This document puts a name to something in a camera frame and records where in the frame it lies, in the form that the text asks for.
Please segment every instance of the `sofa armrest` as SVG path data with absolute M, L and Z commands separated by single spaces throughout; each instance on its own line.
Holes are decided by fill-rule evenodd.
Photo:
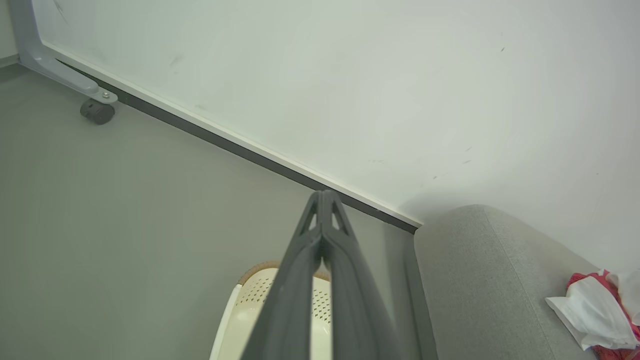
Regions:
M 596 268 L 523 222 L 465 206 L 415 233 L 440 360 L 595 359 L 545 303 Z

